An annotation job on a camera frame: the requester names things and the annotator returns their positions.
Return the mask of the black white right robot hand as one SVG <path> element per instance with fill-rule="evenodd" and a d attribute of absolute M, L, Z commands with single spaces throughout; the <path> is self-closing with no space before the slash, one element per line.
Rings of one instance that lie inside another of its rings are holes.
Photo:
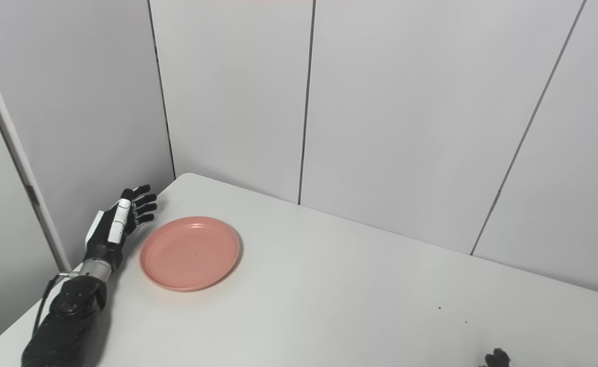
<path fill-rule="evenodd" d="M 482 367 L 510 367 L 511 359 L 508 353 L 501 348 L 493 349 L 492 353 L 485 355 Z"/>

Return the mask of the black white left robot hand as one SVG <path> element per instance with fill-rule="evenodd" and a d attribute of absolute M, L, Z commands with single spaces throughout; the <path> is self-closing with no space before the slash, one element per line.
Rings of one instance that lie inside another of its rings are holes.
<path fill-rule="evenodd" d="M 86 237 L 84 262 L 101 261 L 115 271 L 122 264 L 127 237 L 139 225 L 154 221 L 157 195 L 150 185 L 126 188 L 108 211 L 97 212 Z"/>

